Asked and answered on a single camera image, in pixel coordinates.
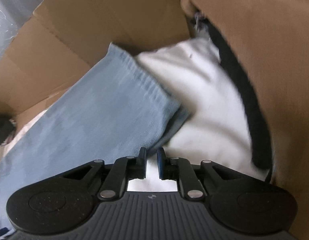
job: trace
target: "brown fabric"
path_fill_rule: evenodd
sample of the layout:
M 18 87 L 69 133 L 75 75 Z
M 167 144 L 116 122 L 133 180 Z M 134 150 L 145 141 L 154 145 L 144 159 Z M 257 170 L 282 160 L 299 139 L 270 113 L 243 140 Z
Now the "brown fabric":
M 269 124 L 276 184 L 298 201 L 291 233 L 309 239 L 309 0 L 181 0 L 228 42 Z

